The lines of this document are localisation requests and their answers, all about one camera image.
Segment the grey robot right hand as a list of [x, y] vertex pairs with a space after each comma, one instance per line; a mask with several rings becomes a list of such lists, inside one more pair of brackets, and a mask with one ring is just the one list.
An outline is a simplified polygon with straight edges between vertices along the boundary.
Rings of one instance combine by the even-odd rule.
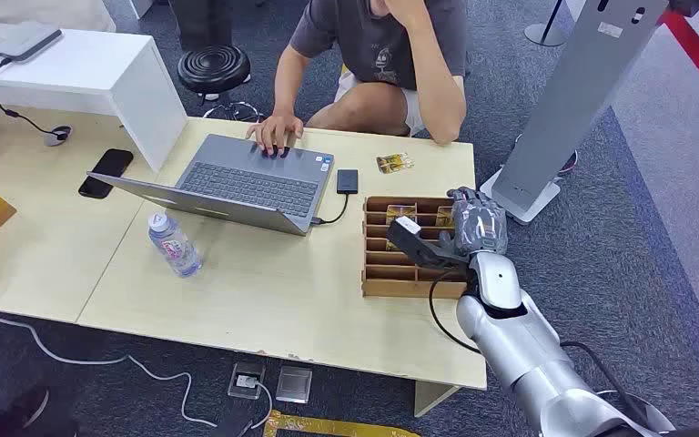
[[494, 200], [472, 188], [459, 187], [447, 191], [453, 200], [451, 221], [454, 235], [439, 235], [442, 248], [457, 255], [469, 256], [477, 251], [504, 255], [508, 247], [506, 211]]

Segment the person's right hand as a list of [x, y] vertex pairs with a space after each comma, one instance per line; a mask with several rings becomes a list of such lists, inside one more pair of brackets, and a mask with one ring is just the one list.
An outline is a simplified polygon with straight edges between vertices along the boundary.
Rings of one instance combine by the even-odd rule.
[[264, 121], [251, 125], [245, 139], [254, 139], [258, 149], [266, 156], [282, 156], [289, 145], [288, 135], [302, 138], [304, 124], [292, 112], [275, 111]]

